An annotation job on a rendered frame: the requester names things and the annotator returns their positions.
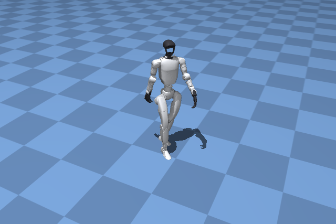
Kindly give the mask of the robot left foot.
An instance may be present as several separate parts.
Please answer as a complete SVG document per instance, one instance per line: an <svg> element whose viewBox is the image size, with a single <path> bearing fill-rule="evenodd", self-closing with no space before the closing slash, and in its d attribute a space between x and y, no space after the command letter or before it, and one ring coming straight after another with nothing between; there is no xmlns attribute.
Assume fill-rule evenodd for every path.
<svg viewBox="0 0 336 224"><path fill-rule="evenodd" d="M162 140L161 140L161 136L159 136L159 140L162 142ZM171 143L168 141L168 142L167 142L167 145L170 146Z"/></svg>

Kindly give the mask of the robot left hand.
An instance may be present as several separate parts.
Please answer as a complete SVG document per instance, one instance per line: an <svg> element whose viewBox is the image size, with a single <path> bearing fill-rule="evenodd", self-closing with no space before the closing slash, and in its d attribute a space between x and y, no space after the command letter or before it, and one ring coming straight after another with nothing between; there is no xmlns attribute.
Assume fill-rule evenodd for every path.
<svg viewBox="0 0 336 224"><path fill-rule="evenodd" d="M193 100L194 100L194 106L192 108L195 108L196 107L196 103L197 103L197 98L196 98L197 94L196 94L195 90L193 90L193 95L192 96L193 96Z"/></svg>

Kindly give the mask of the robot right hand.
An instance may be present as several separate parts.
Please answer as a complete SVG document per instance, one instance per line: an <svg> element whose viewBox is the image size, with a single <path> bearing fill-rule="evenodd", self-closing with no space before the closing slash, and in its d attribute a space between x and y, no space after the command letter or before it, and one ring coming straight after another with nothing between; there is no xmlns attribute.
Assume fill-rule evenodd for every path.
<svg viewBox="0 0 336 224"><path fill-rule="evenodd" d="M151 95L151 92L149 93L149 94L147 94L146 93L146 95L145 95L145 100L147 101L147 102L149 102L149 103L151 103L152 102L152 100L150 99L150 95Z"/></svg>

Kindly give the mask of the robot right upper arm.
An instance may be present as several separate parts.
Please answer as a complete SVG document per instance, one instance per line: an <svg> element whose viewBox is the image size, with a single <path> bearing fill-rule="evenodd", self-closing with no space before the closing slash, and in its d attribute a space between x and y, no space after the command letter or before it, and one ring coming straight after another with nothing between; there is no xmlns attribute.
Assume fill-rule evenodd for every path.
<svg viewBox="0 0 336 224"><path fill-rule="evenodd" d="M161 60L160 59L155 59L152 61L151 63L152 67L151 67L151 79L150 79L150 82L153 82L155 83L156 82L156 72L158 70L158 68L160 67L161 65Z"/></svg>

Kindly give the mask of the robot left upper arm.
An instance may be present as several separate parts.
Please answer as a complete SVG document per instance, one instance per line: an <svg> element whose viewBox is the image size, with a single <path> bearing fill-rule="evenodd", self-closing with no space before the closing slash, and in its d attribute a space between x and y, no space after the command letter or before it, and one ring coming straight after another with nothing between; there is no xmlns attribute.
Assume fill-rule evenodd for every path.
<svg viewBox="0 0 336 224"><path fill-rule="evenodd" d="M181 69L181 72L182 72L182 78L183 80L188 80L190 79L190 75L187 73L187 67L186 67L186 64L185 64L185 59L184 58L181 58L181 57L178 57L179 59L179 64L180 64L180 69Z"/></svg>

